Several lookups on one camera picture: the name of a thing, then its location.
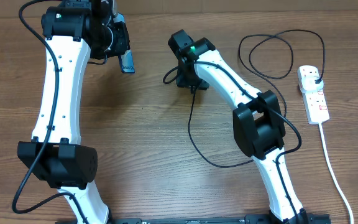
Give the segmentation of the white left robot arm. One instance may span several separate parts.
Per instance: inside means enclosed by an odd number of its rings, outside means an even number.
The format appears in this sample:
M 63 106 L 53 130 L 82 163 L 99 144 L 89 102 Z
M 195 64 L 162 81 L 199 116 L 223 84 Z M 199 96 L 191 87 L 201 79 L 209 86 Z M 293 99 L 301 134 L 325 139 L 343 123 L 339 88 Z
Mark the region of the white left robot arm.
M 119 59 L 123 73 L 134 73 L 129 34 L 115 0 L 60 1 L 42 16 L 38 39 L 46 49 L 44 90 L 29 142 L 19 142 L 18 158 L 27 175 L 57 190 L 75 214 L 75 223 L 112 223 L 95 177 L 98 154 L 81 144 L 80 103 L 88 65 Z

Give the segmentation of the Samsung Galaxy smartphone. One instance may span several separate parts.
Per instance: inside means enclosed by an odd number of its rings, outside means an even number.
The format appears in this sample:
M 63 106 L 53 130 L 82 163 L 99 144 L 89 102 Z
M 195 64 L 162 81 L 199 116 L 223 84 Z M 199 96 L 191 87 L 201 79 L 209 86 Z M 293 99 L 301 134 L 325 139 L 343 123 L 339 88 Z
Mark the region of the Samsung Galaxy smartphone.
M 124 16 L 120 13 L 117 14 L 117 17 L 113 19 L 115 23 L 123 22 L 125 23 Z M 128 49 L 125 51 L 123 55 L 119 56 L 119 64 L 121 66 L 122 73 L 135 73 L 135 66 L 132 57 L 131 48 L 128 46 Z

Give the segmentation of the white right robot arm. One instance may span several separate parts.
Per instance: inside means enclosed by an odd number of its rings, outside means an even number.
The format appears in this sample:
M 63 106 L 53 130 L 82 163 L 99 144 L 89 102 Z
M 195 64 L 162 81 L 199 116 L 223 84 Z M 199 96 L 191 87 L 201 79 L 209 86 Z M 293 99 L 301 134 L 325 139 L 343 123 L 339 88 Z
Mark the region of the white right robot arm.
M 235 142 L 257 165 L 268 193 L 269 223 L 307 223 L 285 163 L 284 125 L 296 128 L 282 115 L 275 93 L 245 82 L 206 38 L 194 41 L 179 30 L 168 46 L 178 60 L 173 78 L 177 86 L 192 94 L 212 86 L 231 107 Z

